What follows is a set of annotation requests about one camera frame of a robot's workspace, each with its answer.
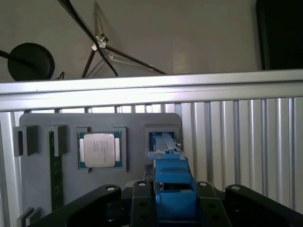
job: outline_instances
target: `black cable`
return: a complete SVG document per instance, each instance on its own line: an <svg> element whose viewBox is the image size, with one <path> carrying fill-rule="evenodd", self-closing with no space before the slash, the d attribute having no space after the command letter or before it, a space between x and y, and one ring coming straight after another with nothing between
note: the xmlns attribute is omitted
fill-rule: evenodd
<svg viewBox="0 0 303 227"><path fill-rule="evenodd" d="M26 65L26 66L28 66L30 68L34 68L33 63L31 63L31 62L29 62L27 60L24 60L22 58L19 58L17 56L14 56L14 55L12 55L10 53L7 53L5 51L2 51L2 50L0 50L0 57L6 58L8 60L12 60L14 62L18 62L19 64Z"/></svg>
<svg viewBox="0 0 303 227"><path fill-rule="evenodd" d="M117 71L115 68L112 66L112 64L108 61L106 56L102 53L99 43L95 36L91 33L91 31L88 29L88 27L84 24L84 22L81 20L80 16L72 6L71 2L69 0L58 0L58 2L63 6L63 8L69 13L69 15L76 21L76 23L82 28L82 30L86 33L86 35L93 41L93 43L96 45L97 51L104 60L104 62L110 67L110 69L113 71L115 76L118 76Z"/></svg>
<svg viewBox="0 0 303 227"><path fill-rule="evenodd" d="M89 67L94 59L94 56L95 56L95 51L94 50L91 50L90 52L90 55L89 55L89 58L87 60L87 63L86 63L86 66L84 68L84 71L83 71L83 74L82 74L82 77L81 78L86 78L87 76L87 72L89 71Z"/></svg>
<svg viewBox="0 0 303 227"><path fill-rule="evenodd" d="M59 77L57 77L56 79L64 79L64 76L65 76L65 72L63 71Z"/></svg>

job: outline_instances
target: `screw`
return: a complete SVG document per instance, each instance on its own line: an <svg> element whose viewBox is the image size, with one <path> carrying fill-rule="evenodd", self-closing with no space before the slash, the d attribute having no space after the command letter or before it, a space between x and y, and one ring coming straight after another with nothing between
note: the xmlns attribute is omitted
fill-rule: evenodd
<svg viewBox="0 0 303 227"><path fill-rule="evenodd" d="M115 189L114 186L110 186L110 187L106 188L106 190L108 190L108 191L113 191L114 189Z"/></svg>
<svg viewBox="0 0 303 227"><path fill-rule="evenodd" d="M201 183L199 183L199 185L202 186L202 187L206 187L206 186L207 186L207 183L201 182Z"/></svg>
<svg viewBox="0 0 303 227"><path fill-rule="evenodd" d="M238 186L233 186L232 189L236 190L236 191L240 191L241 188L239 188Z"/></svg>

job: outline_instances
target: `aluminum profile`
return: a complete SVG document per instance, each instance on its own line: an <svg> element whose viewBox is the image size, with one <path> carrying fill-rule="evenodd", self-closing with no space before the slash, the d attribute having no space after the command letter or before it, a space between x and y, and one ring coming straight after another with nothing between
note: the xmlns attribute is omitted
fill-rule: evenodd
<svg viewBox="0 0 303 227"><path fill-rule="evenodd" d="M162 84L160 80L145 88L136 87L138 81L134 86L102 89L78 83L74 89L43 92L25 83L0 94L5 174L11 179L10 222L22 212L20 162L13 157L12 129L23 113L177 113L183 124L183 150L197 180L212 182L220 190L240 183L303 213L303 71L224 75L222 83L216 76L211 81L200 75L199 81L188 75L184 85L178 83L186 75L166 76L161 77ZM251 75L260 80L249 80ZM128 96L96 98L112 94Z"/></svg>

